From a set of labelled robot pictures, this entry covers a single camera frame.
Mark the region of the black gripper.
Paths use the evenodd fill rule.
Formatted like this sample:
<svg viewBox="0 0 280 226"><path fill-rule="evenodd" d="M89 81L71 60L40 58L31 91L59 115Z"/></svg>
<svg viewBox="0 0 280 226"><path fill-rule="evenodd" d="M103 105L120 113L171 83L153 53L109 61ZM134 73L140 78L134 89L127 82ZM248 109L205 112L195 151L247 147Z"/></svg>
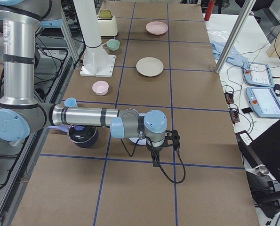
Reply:
<svg viewBox="0 0 280 226"><path fill-rule="evenodd" d="M154 147L150 146L149 144L146 144L146 148L151 153L152 159L159 159L160 158L160 152L163 149L163 147Z"/></svg>

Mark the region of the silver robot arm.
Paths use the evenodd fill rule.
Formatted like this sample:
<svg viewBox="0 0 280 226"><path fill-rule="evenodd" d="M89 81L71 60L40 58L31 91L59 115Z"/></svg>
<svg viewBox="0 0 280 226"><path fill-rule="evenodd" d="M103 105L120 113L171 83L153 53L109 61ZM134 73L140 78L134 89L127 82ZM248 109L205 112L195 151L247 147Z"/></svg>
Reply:
<svg viewBox="0 0 280 226"><path fill-rule="evenodd" d="M48 127L109 127L113 138L146 140L151 153L167 146L167 118L159 110L139 116L133 109L74 108L39 103L33 96L35 29L62 19L59 0L0 0L3 20L4 95L0 99L0 138L18 141Z"/></svg>

